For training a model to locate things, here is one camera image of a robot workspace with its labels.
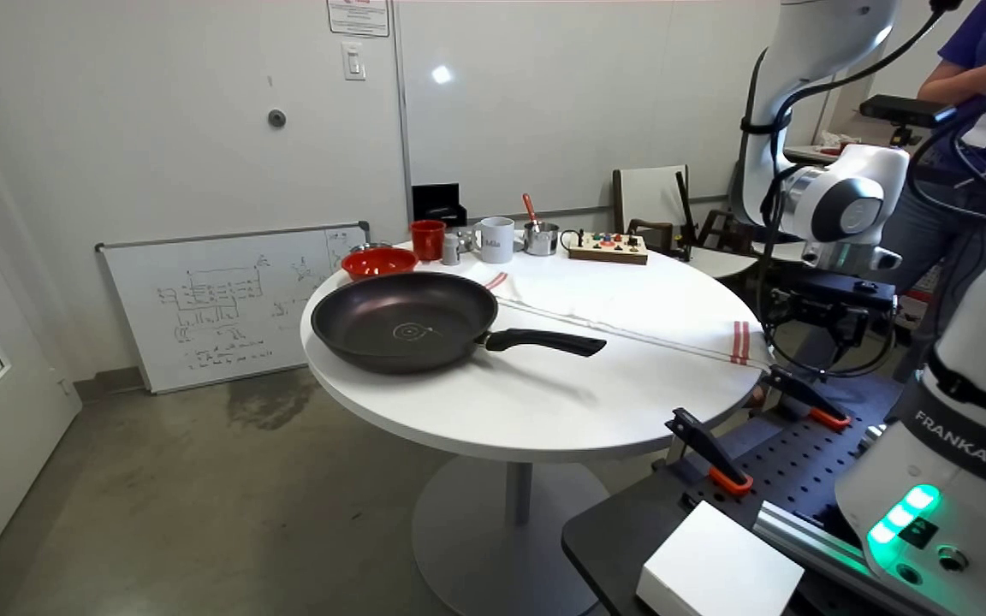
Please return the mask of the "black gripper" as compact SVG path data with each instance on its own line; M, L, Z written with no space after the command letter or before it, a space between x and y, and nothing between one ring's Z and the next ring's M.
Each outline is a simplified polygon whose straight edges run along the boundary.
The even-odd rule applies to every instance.
M809 326L812 344L790 350L787 360L828 374L868 344L872 326L887 326L898 314L898 287L856 275L776 265L766 269L761 313L766 333Z

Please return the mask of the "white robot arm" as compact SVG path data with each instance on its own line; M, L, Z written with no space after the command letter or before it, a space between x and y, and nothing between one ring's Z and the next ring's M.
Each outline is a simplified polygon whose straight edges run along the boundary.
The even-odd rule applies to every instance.
M887 47L900 0L781 0L741 123L741 204L805 244L814 275L885 275L885 226L905 196L912 151L863 114L868 82L941 16Z

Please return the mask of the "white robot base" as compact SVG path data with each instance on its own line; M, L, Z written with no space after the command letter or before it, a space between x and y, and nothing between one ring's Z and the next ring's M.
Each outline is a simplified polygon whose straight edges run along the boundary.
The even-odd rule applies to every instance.
M986 616L986 269L836 500L885 590Z

